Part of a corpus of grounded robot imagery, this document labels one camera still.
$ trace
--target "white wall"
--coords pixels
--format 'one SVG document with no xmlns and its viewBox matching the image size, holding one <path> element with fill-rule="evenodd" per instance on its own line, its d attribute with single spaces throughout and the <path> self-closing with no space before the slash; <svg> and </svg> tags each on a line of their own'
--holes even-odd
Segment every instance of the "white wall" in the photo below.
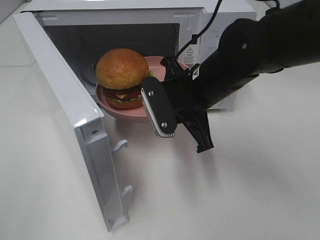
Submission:
<svg viewBox="0 0 320 240">
<path fill-rule="evenodd" d="M 21 4 L 26 2 L 26 0 L 0 0 L 0 23 L 2 23 Z"/>
</svg>

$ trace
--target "sticker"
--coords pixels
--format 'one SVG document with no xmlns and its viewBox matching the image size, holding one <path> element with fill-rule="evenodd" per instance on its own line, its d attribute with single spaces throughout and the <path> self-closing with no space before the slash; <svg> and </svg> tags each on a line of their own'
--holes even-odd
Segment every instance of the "sticker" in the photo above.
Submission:
<svg viewBox="0 0 320 240">
<path fill-rule="evenodd" d="M 184 63 L 186 64 L 186 65 L 188 65 L 188 64 L 193 64 L 195 62 L 195 56 L 193 56 L 193 55 L 191 55 L 191 56 L 185 56 L 184 57 Z"/>
<path fill-rule="evenodd" d="M 186 51 L 186 53 L 187 53 L 187 54 L 193 54 L 193 53 L 194 53 L 194 51 L 192 50 L 192 48 L 191 48 L 191 47 L 189 47 L 189 49 L 188 49 L 188 51 Z"/>
</svg>

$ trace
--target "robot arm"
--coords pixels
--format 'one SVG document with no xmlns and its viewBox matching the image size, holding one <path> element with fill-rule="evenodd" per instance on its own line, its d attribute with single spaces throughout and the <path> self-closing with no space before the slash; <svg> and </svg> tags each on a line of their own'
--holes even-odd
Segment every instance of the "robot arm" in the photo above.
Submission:
<svg viewBox="0 0 320 240">
<path fill-rule="evenodd" d="M 141 90 L 155 132 L 172 137 L 182 123 L 197 141 L 198 153 L 213 148 L 206 109 L 259 74 L 320 62 L 319 13 L 319 0 L 302 0 L 260 21 L 237 19 L 221 35 L 218 50 L 192 69 L 165 57 L 164 82 L 148 77 Z M 193 79 L 196 68 L 199 75 Z"/>
</svg>

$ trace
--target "screw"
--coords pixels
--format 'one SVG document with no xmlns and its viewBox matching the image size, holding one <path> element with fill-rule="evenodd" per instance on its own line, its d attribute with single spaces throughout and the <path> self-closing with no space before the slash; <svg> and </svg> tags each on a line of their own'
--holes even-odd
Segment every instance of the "screw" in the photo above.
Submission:
<svg viewBox="0 0 320 240">
<path fill-rule="evenodd" d="M 95 136 L 95 135 L 97 135 L 98 133 L 99 133 L 98 130 L 93 130 L 93 131 L 91 132 L 91 135 L 92 135 L 92 136 Z"/>
</svg>

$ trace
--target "cheese slice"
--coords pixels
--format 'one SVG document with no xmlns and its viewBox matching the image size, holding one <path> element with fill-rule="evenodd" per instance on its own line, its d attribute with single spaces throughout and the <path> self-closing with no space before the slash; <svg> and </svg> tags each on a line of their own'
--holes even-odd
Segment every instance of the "cheese slice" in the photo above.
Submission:
<svg viewBox="0 0 320 240">
<path fill-rule="evenodd" d="M 117 97 L 124 99 L 128 94 L 115 94 Z"/>
</svg>

